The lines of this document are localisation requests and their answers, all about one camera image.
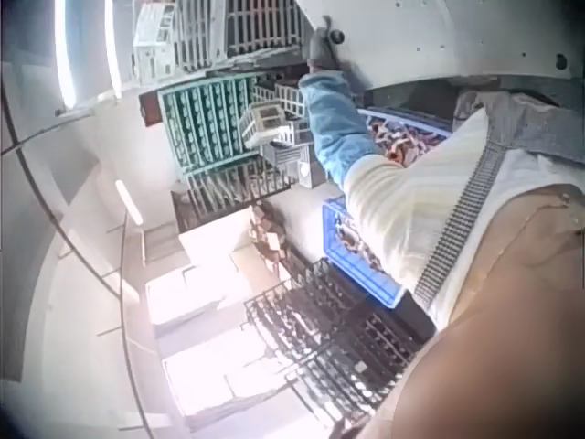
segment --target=green rack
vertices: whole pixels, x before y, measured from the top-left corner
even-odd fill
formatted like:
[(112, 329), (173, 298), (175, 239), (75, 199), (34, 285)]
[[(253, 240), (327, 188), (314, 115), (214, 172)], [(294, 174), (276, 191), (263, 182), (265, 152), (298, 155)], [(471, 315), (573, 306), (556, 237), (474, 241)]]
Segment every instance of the green rack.
[(279, 72), (254, 72), (196, 80), (158, 92), (169, 144), (181, 177), (189, 177), (257, 155), (241, 141), (238, 122), (252, 103), (259, 81)]

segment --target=apron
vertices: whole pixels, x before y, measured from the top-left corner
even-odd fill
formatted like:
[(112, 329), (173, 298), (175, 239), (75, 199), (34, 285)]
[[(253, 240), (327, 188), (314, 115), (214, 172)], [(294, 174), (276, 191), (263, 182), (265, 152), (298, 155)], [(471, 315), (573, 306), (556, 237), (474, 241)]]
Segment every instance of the apron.
[(475, 170), (445, 223), (413, 292), (426, 311), (441, 290), (463, 250), (510, 149), (524, 149), (585, 168), (583, 116), (544, 105), (524, 94), (468, 92), (455, 114), (455, 128), (465, 114), (484, 107), (488, 116), (487, 142)]

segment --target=fluorescent light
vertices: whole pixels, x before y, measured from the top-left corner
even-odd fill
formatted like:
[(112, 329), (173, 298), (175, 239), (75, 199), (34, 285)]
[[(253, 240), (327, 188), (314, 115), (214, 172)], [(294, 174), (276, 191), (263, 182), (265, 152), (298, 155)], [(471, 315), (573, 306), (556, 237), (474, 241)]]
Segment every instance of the fluorescent light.
[(113, 94), (120, 99), (122, 97), (122, 80), (120, 79), (116, 41), (113, 34), (113, 0), (105, 0), (104, 25), (106, 29), (106, 56), (108, 58)]
[(67, 53), (67, 28), (65, 27), (65, 0), (55, 0), (55, 54), (57, 56), (58, 85), (61, 88), (63, 103), (73, 108), (77, 101), (71, 77), (69, 55)]
[(124, 202), (124, 205), (128, 209), (128, 213), (132, 217), (133, 221), (136, 223), (137, 226), (143, 225), (143, 216), (138, 211), (138, 208), (132, 201), (132, 197), (130, 197), (130, 193), (124, 185), (124, 182), (121, 180), (116, 180), (116, 188), (118, 189), (118, 193)]

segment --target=stainless steel surface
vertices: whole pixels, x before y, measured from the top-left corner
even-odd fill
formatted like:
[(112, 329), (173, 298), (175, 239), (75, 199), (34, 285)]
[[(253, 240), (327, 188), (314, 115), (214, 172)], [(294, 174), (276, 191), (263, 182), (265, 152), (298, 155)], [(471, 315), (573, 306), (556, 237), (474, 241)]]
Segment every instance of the stainless steel surface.
[[(479, 75), (580, 77), (580, 32), (556, 0), (298, 0), (345, 34), (339, 57), (367, 88)], [(558, 55), (568, 66), (558, 68)]]

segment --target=tan pants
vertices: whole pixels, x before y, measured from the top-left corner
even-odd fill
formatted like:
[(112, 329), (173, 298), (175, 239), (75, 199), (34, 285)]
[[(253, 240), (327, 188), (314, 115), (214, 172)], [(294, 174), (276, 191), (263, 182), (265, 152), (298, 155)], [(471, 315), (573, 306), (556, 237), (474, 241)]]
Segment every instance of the tan pants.
[(510, 294), (582, 288), (584, 229), (585, 197), (574, 187), (545, 187), (510, 200), (482, 238), (451, 321)]

